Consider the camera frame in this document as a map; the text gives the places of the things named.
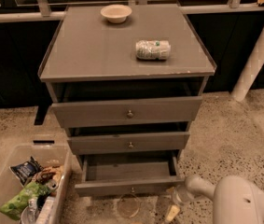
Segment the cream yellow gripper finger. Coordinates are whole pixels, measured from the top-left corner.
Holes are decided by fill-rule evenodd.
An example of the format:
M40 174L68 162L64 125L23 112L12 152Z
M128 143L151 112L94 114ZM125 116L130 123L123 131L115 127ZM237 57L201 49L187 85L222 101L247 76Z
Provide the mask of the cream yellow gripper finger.
M174 218L179 214L180 207L176 204L171 204L166 212L165 218L164 218L164 224L169 224L174 220Z

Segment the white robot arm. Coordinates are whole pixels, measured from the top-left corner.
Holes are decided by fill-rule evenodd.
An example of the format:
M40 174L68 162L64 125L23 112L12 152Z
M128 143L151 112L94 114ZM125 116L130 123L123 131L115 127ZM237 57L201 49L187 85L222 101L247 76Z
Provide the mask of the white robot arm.
M163 224L169 224L186 203L198 197L213 202L213 224L264 224L264 191L236 176L223 177L216 185L198 175L190 175L172 188L172 204Z

